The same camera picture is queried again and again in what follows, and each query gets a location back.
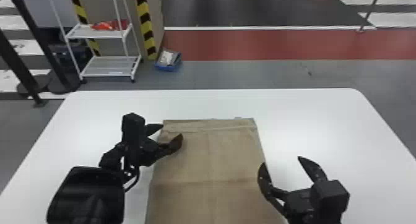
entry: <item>metal shelf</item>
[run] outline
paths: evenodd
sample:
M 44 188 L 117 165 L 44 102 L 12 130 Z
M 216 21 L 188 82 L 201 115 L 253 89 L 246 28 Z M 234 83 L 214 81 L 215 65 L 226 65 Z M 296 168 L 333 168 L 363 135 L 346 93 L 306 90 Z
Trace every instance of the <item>metal shelf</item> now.
M 81 72 L 83 77 L 126 76 L 134 79 L 141 56 L 93 56 Z
M 126 39 L 127 35 L 132 29 L 130 23 L 127 29 L 122 31 L 117 30 L 96 30 L 92 29 L 91 25 L 77 24 L 74 28 L 69 31 L 65 36 L 67 39 L 83 39 L 83 38 L 94 38 L 94 39 L 107 39 L 107 38 L 119 38 Z

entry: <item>yellow and black striped pole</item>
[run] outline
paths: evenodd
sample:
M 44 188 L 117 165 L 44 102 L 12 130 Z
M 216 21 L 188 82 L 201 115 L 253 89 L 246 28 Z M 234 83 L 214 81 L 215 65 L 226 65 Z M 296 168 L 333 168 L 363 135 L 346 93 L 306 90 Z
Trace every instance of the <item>yellow and black striped pole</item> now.
M 84 7 L 82 6 L 81 0 L 71 0 L 71 1 L 75 7 L 75 12 L 78 16 L 79 22 L 85 25 L 88 24 L 87 13 L 85 12 Z M 89 39 L 88 45 L 91 47 L 95 55 L 101 56 L 100 47 L 94 39 Z
M 155 37 L 152 30 L 152 21 L 150 19 L 149 4 L 147 0 L 136 0 L 137 14 L 140 20 L 140 30 L 144 39 L 144 47 L 149 60 L 156 60 L 157 50 Z

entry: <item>black stand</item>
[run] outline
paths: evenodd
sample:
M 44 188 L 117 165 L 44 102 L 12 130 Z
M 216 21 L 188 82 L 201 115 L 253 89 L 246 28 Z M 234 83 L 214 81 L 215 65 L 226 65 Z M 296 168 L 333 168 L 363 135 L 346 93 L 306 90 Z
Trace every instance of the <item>black stand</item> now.
M 32 96 L 35 100 L 35 107 L 42 107 L 46 101 L 42 100 L 38 93 L 47 90 L 50 78 L 46 75 L 39 75 L 34 77 L 27 69 L 19 55 L 14 51 L 13 46 L 10 45 L 9 40 L 0 30 L 0 53 L 3 60 L 12 69 L 13 73 L 20 80 L 17 86 L 17 93 L 22 96 Z
M 27 10 L 24 0 L 12 0 L 17 10 L 19 10 L 26 24 L 29 26 L 30 31 L 33 33 L 36 41 L 39 43 L 40 48 L 44 52 L 46 58 L 51 64 L 52 70 L 54 72 L 52 83 L 50 83 L 49 91 L 55 94 L 65 94 L 69 92 L 75 92 L 81 82 L 79 78 L 66 75 L 61 66 L 56 61 L 56 58 L 53 56 L 51 49 L 46 43 L 45 36 L 42 35 L 29 11 Z
M 66 74 L 67 83 L 62 83 L 54 71 L 50 73 L 50 76 L 52 77 L 52 80 L 48 85 L 48 89 L 53 94 L 61 95 L 75 92 L 81 84 L 77 74 Z

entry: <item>folded cloth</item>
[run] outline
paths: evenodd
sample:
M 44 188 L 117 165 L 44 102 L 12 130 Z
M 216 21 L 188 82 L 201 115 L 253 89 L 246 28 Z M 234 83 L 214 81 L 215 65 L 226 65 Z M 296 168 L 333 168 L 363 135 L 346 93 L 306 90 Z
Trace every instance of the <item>folded cloth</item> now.
M 159 142 L 182 149 L 156 163 L 146 224 L 285 223 L 258 188 L 264 161 L 253 119 L 164 121 Z

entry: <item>gray floor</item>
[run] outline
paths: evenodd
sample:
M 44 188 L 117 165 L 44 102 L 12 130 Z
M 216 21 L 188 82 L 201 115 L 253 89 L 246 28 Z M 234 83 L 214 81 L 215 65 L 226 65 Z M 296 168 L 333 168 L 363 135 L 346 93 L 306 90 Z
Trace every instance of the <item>gray floor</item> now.
M 186 61 L 171 73 L 142 65 L 135 84 L 89 79 L 80 89 L 352 87 L 369 99 L 416 156 L 415 68 L 416 61 Z M 0 101 L 0 191 L 60 104 L 51 100 L 46 107 L 33 109 L 32 101 Z

